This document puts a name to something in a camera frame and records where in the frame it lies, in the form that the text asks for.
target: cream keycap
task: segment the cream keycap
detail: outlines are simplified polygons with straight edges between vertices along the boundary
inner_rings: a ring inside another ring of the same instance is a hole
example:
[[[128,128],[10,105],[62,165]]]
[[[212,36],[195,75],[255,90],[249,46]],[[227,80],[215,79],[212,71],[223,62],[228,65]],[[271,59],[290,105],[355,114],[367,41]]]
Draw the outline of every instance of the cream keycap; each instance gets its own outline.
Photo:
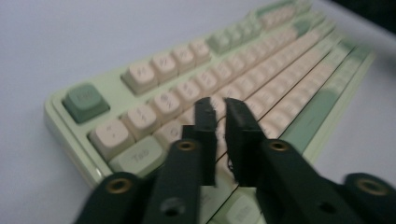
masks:
[[[257,56],[260,61],[266,59],[270,55],[270,50],[267,48],[267,46],[264,43],[258,42],[255,43],[253,46],[257,52]]]
[[[91,131],[90,139],[106,161],[134,143],[134,138],[118,119],[109,120],[96,127]]]
[[[218,80],[215,75],[209,70],[199,73],[193,79],[203,92],[203,97],[208,96],[218,88]]]
[[[148,63],[132,64],[122,79],[136,94],[148,91],[158,85],[154,71]]]
[[[175,118],[182,111],[180,101],[170,91],[156,95],[150,104],[162,123]]]
[[[257,89],[267,83],[270,79],[270,76],[268,74],[262,72],[257,67],[248,70],[246,76],[250,77],[253,80]]]
[[[265,107],[259,99],[254,97],[248,98],[245,101],[245,104],[248,106],[256,120],[259,120],[269,110],[269,108]]]
[[[246,70],[245,62],[238,55],[233,55],[227,59],[227,64],[233,70],[235,76],[241,75]]]
[[[273,108],[264,116],[264,118],[262,118],[262,120],[271,122],[275,126],[277,126],[280,132],[285,131],[285,129],[291,124],[293,119],[294,118],[289,116],[287,113],[276,108]]]
[[[264,61],[256,66],[263,74],[267,75],[269,78],[273,77],[276,74],[276,67],[270,61]]]
[[[294,88],[288,93],[288,98],[299,106],[304,107],[312,97],[306,90]]]
[[[196,65],[210,60],[210,49],[203,39],[190,42],[189,47],[195,56]]]
[[[157,71],[161,83],[177,76],[177,64],[168,53],[160,53],[152,57],[151,65]]]
[[[243,75],[232,83],[242,93],[242,99],[246,99],[256,90],[256,83],[250,76]]]
[[[212,71],[220,85],[229,82],[233,78],[233,70],[226,62],[215,64],[212,66]]]
[[[157,130],[154,133],[154,137],[165,150],[169,150],[169,146],[180,139],[181,134],[182,124],[178,120],[173,119]]]
[[[190,107],[201,98],[201,89],[197,84],[190,80],[179,83],[174,88],[174,93],[180,100],[184,109]]]
[[[252,95],[261,102],[265,107],[271,108],[276,103],[276,95],[271,90],[263,87]]]
[[[238,55],[244,60],[247,69],[250,69],[258,61],[257,54],[252,49],[245,49]]]
[[[195,66],[194,54],[187,46],[173,49],[172,56],[175,58],[179,73],[188,71]]]
[[[271,80],[267,85],[265,85],[264,88],[268,91],[271,91],[277,101],[280,100],[280,98],[282,98],[286,92],[288,92],[286,84],[277,78]]]
[[[195,113],[194,113],[194,106],[190,109],[184,111],[180,116],[178,116],[178,121],[183,125],[193,125],[195,124]]]
[[[142,139],[160,126],[157,115],[148,105],[139,105],[129,109],[127,113],[121,117],[121,120],[125,123],[136,140]]]

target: screw hole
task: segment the screw hole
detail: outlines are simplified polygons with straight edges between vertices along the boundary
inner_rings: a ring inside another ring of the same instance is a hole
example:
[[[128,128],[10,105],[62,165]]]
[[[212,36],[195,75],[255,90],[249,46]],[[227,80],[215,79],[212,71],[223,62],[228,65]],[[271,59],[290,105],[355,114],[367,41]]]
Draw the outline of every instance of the screw hole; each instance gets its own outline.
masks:
[[[326,203],[326,202],[321,202],[318,204],[318,208],[325,213],[328,214],[334,214],[336,212],[334,206],[332,206],[330,203]]]
[[[106,185],[109,193],[120,194],[128,191],[132,186],[132,182],[125,178],[113,179]]]

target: green keycap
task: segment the green keycap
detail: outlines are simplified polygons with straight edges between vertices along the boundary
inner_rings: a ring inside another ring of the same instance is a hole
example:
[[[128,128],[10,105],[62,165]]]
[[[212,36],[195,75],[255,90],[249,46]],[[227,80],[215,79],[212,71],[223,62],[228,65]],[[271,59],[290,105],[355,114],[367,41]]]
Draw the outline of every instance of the green keycap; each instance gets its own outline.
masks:
[[[224,31],[213,34],[206,40],[206,43],[218,54],[224,53],[231,46],[231,41]]]
[[[358,46],[349,54],[349,57],[356,57],[363,61],[369,54],[370,54],[369,49],[363,46]]]
[[[237,189],[215,214],[213,220],[218,223],[256,224],[261,213],[252,196]]]
[[[355,48],[356,44],[354,43],[353,40],[344,38],[343,40],[340,41],[339,45],[343,46],[345,49],[351,51],[353,48]]]
[[[92,119],[109,109],[105,99],[92,84],[84,84],[69,91],[64,99],[64,107],[76,123]]]
[[[280,136],[280,139],[293,144],[296,150],[303,154],[338,97],[339,95],[332,91],[319,91]]]

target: mechanical keyboard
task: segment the mechanical keyboard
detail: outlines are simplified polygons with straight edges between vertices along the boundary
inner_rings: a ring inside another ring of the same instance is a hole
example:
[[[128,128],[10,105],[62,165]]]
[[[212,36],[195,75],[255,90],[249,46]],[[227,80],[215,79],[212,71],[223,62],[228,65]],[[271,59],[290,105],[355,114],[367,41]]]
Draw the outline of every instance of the mechanical keyboard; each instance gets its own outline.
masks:
[[[371,62],[305,0],[257,8],[237,23],[51,95],[50,130],[91,186],[113,172],[161,167],[193,103],[217,112],[217,187],[202,187],[200,223],[265,223],[254,189],[238,188],[224,141],[224,97],[245,101],[269,138],[310,162],[320,153]]]

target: white desk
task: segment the white desk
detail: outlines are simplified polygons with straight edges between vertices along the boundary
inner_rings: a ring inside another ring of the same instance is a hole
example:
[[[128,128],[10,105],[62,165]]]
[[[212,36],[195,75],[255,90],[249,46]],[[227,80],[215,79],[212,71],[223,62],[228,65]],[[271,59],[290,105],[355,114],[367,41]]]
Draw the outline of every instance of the white desk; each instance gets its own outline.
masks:
[[[44,125],[54,91],[242,19],[262,0],[2,1],[0,223],[70,223],[90,189]],[[316,164],[396,186],[396,37],[339,7],[314,4],[376,61]]]

